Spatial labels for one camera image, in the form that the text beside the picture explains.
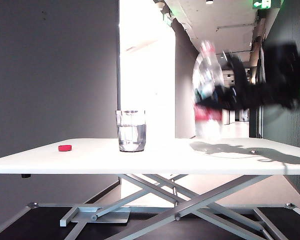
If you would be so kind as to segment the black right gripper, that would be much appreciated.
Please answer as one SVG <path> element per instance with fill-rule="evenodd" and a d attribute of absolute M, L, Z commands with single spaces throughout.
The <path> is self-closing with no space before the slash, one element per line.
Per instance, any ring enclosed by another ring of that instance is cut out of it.
<path fill-rule="evenodd" d="M 196 105 L 215 110 L 246 110 L 262 106 L 264 101 L 263 84 L 249 84 L 246 87 L 225 87 L 217 85 L 214 89 L 214 96 L 217 98 L 201 99 L 194 97 Z"/>

